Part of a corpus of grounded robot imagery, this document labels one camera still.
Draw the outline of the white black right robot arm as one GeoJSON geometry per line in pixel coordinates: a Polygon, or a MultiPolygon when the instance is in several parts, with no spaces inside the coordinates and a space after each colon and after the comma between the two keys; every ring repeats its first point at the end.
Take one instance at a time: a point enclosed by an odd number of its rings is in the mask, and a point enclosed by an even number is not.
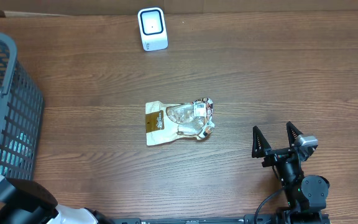
{"type": "Polygon", "coordinates": [[[301,164],[307,161],[318,147],[314,135],[303,134],[292,122],[286,123],[289,146],[272,149],[261,130],[252,129],[252,157],[262,158],[262,166],[270,167],[281,188],[269,195],[246,221],[252,223],[330,223],[328,215],[321,213],[326,208],[330,183],[320,175],[305,175],[301,164]],[[262,207],[272,198],[284,193],[287,206],[276,209],[265,218],[260,214],[262,207]]]}

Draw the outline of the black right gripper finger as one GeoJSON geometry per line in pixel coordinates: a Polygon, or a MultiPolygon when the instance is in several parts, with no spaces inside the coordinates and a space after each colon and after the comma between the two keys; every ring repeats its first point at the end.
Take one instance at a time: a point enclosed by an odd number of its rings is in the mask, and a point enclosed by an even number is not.
{"type": "Polygon", "coordinates": [[[253,127],[252,134],[252,158],[265,157],[272,150],[270,144],[257,126],[253,127]]]}
{"type": "Polygon", "coordinates": [[[288,142],[290,146],[300,146],[300,138],[303,133],[291,122],[286,123],[288,142]]]}

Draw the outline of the beige snack pouch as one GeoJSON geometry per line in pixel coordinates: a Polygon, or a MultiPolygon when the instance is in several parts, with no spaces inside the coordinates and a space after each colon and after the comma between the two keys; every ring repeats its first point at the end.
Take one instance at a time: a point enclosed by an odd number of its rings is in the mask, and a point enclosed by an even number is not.
{"type": "Polygon", "coordinates": [[[145,104],[145,135],[148,146],[183,138],[203,140],[214,128],[211,98],[201,98],[189,103],[166,104],[152,101],[145,104]]]}

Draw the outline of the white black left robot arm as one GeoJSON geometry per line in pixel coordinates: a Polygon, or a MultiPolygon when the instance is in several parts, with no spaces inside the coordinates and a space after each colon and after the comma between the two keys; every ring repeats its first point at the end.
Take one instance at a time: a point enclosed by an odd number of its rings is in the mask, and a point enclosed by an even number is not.
{"type": "Polygon", "coordinates": [[[0,223],[113,223],[96,210],[60,205],[40,184],[0,174],[0,223]]]}

